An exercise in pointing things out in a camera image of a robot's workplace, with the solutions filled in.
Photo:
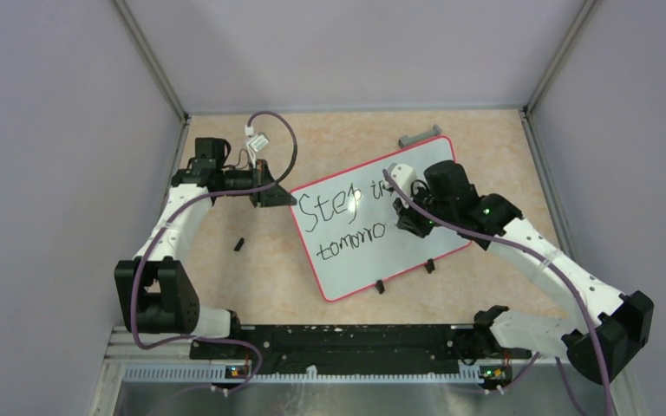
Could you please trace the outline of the black marker cap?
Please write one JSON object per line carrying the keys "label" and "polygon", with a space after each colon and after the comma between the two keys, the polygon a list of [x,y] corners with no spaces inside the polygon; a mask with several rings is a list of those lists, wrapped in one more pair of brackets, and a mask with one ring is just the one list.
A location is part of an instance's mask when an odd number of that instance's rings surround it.
{"label": "black marker cap", "polygon": [[237,241],[237,243],[236,243],[236,245],[234,246],[233,250],[234,250],[235,252],[240,251],[240,250],[242,249],[242,247],[244,246],[244,244],[245,244],[245,239],[244,239],[243,237],[241,237],[241,238]]}

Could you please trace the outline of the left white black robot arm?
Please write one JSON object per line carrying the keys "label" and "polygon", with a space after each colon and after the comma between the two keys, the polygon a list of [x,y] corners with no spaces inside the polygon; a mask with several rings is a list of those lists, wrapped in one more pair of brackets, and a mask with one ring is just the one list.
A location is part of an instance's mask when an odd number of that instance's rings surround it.
{"label": "left white black robot arm", "polygon": [[269,143],[263,133],[245,141],[249,164],[227,165],[232,147],[220,138],[197,138],[195,154],[171,179],[165,207],[147,242],[114,268],[121,312],[127,330],[139,334],[178,334],[210,338],[223,358],[242,350],[234,314],[201,304],[184,262],[202,220],[217,198],[247,196],[255,207],[295,205],[296,199],[271,175],[257,154]]}

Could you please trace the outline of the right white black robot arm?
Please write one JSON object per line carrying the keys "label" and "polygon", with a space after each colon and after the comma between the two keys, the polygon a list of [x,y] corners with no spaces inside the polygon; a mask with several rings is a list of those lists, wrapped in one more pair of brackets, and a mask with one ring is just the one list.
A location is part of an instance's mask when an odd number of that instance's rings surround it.
{"label": "right white black robot arm", "polygon": [[474,316],[473,344],[485,357],[531,350],[568,361],[587,380],[612,382],[646,345],[654,303],[641,291],[626,294],[585,270],[550,243],[523,212],[498,193],[481,195],[464,167],[437,162],[424,171],[393,164],[383,170],[398,229],[427,237],[444,227],[520,271],[548,295],[565,319],[526,315],[493,306]]}

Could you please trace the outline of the pink framed whiteboard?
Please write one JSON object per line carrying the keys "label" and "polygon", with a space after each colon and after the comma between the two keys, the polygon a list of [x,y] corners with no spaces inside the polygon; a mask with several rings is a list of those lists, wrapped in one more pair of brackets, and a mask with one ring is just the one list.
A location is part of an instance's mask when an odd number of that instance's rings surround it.
{"label": "pink framed whiteboard", "polygon": [[470,245],[448,229],[435,228],[424,238],[397,229],[392,205],[397,195],[388,191],[382,174],[404,164],[422,179],[426,168],[454,157],[451,140],[440,135],[292,190],[297,202],[291,215],[326,301],[336,302]]}

